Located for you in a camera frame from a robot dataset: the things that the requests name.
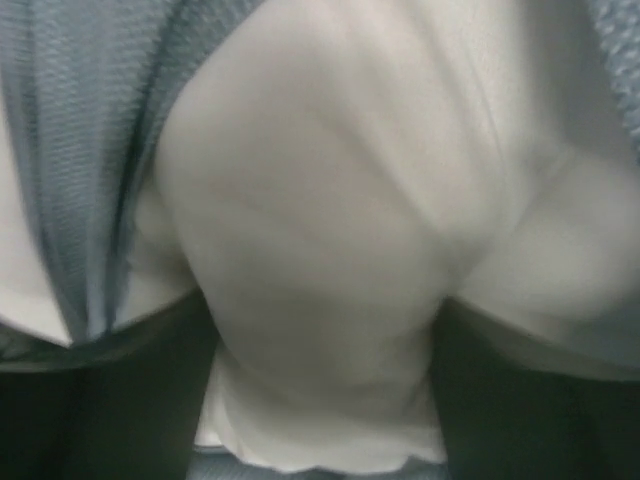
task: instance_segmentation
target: white fabric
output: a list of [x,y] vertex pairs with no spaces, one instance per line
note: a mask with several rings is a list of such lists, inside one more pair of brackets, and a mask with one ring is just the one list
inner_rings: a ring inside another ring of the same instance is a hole
[[[562,346],[638,293],[617,125],[580,0],[266,2],[178,99],[138,215],[131,316],[188,264],[222,334],[197,443],[284,471],[444,461],[445,297]],[[64,343],[14,180],[0,314]]]

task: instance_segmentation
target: white cloth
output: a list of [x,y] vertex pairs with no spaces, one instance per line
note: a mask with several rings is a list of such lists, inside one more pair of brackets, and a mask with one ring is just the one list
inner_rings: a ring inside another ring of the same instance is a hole
[[[64,343],[0,181],[0,314]],[[441,462],[442,300],[561,347],[638,293],[639,205],[580,0],[271,0],[169,116],[131,316],[205,292],[200,445],[284,471]]]

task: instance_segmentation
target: gray fabric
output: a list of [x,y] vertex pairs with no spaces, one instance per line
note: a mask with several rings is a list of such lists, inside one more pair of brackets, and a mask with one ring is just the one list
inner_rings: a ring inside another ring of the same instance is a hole
[[588,0],[611,88],[640,159],[640,2]]
[[372,475],[343,475],[311,470],[284,474],[242,464],[228,453],[197,453],[191,463],[187,480],[448,480],[445,465],[409,462],[399,472]]
[[260,3],[0,2],[24,203],[74,344],[120,314],[137,194],[177,94]]

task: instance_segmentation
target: textured gray fabric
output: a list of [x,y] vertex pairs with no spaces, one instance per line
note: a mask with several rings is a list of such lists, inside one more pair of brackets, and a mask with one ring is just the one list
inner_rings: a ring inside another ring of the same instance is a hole
[[187,480],[448,480],[445,465],[409,462],[401,471],[372,475],[343,475],[312,470],[284,474],[265,468],[242,464],[228,453],[198,453],[195,455]]
[[120,313],[137,194],[177,94],[260,3],[0,2],[24,203],[74,344]]
[[640,159],[640,2],[588,0],[611,88]]

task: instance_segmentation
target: gray garment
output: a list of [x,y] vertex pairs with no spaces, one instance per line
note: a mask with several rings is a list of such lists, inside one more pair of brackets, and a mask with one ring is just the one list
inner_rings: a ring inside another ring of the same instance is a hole
[[605,67],[640,159],[640,2],[588,0]]
[[0,2],[23,201],[74,345],[121,314],[134,207],[173,102],[260,3]]

